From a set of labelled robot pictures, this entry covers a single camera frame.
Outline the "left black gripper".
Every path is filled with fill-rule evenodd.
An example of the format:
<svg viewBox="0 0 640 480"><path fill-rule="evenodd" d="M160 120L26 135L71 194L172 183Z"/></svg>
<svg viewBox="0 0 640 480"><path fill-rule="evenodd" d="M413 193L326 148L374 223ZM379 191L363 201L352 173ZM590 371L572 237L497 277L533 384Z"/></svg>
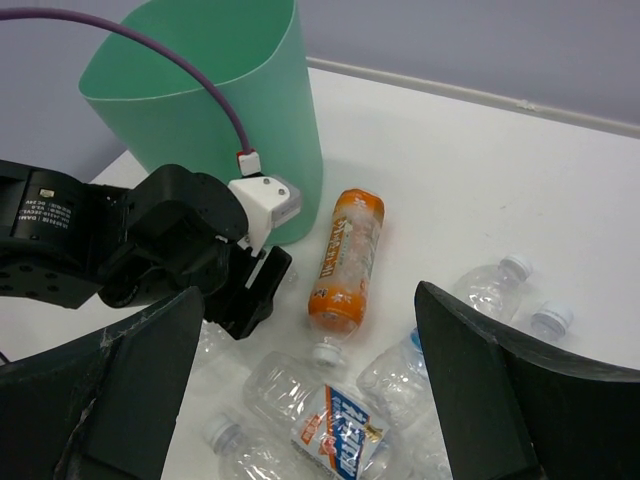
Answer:
<svg viewBox="0 0 640 480"><path fill-rule="evenodd" d="M114 197L105 220L98 295L106 305L147 305L196 287L205 320L236 340L272 314L292 263L280 247L243 245L249 221L231 190L175 164Z"/></svg>

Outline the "orange label plastic bottle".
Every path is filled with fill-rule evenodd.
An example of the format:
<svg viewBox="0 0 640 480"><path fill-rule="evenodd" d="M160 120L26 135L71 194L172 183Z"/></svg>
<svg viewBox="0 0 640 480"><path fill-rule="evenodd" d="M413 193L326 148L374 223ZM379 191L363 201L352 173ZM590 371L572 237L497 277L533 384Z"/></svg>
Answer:
<svg viewBox="0 0 640 480"><path fill-rule="evenodd" d="M335 367L342 344L361 326L385 215L384 202L362 189L344 191L336 201L317 279L308 300L315 335L313 361Z"/></svg>

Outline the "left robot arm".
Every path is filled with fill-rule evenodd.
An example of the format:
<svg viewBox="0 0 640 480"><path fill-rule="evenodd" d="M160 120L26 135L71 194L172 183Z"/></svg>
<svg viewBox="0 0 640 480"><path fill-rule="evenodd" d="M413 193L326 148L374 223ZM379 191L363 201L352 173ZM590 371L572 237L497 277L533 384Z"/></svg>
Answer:
<svg viewBox="0 0 640 480"><path fill-rule="evenodd" d="M76 309L144 306L197 288L204 317L248 337L292 262L244 244L245 209L217 178L164 165L134 188L1 165L1 292Z"/></svg>

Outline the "blue label clear bottle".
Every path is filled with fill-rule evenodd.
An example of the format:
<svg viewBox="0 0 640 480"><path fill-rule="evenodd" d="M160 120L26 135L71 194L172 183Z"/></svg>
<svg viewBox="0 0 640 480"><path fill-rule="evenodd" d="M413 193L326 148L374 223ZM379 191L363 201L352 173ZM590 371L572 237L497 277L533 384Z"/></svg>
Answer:
<svg viewBox="0 0 640 480"><path fill-rule="evenodd" d="M378 355L356 386L394 428L404 430L435 408L418 330Z"/></svg>

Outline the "long clear bottle front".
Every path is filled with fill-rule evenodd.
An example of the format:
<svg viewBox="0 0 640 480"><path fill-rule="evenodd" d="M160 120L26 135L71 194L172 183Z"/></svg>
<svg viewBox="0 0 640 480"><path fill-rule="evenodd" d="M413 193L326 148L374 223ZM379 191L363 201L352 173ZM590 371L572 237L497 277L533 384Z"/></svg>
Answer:
<svg viewBox="0 0 640 480"><path fill-rule="evenodd" d="M218 458L217 479L319 479L313 467L278 437L224 413L204 424L203 438Z"/></svg>

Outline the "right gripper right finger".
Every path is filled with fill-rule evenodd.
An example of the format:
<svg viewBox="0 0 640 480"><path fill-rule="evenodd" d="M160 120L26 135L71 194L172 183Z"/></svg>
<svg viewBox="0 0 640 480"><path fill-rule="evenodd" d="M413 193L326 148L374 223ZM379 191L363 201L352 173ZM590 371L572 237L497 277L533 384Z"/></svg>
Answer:
<svg viewBox="0 0 640 480"><path fill-rule="evenodd" d="M547 344L429 282L414 304L454 478L638 478L638 371Z"/></svg>

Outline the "square bottle blue-orange label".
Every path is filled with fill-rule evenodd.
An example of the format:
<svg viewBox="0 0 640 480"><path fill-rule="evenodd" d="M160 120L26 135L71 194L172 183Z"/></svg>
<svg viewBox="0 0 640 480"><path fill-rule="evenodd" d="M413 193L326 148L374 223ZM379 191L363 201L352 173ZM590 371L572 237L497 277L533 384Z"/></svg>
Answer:
<svg viewBox="0 0 640 480"><path fill-rule="evenodd" d="M246 379L243 400L330 479L383 479L392 466L387 422L299 358L267 354Z"/></svg>

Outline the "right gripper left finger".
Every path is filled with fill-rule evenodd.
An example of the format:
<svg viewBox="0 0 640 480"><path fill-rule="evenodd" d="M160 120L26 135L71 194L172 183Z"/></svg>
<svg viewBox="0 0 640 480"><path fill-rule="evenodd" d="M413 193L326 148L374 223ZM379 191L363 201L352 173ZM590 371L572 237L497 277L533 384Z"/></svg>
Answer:
<svg viewBox="0 0 640 480"><path fill-rule="evenodd" d="M2 366L2 478L160 478L203 313L190 287Z"/></svg>

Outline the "clear bottle white cap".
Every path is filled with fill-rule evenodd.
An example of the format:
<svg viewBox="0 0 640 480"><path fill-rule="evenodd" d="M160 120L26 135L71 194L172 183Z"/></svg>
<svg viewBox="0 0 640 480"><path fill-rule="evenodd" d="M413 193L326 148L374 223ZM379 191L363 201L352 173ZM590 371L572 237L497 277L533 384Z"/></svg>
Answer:
<svg viewBox="0 0 640 480"><path fill-rule="evenodd" d="M524 255L509 254L496 264L470 270L454 284L451 294L483 315L508 324L532 274L533 265Z"/></svg>

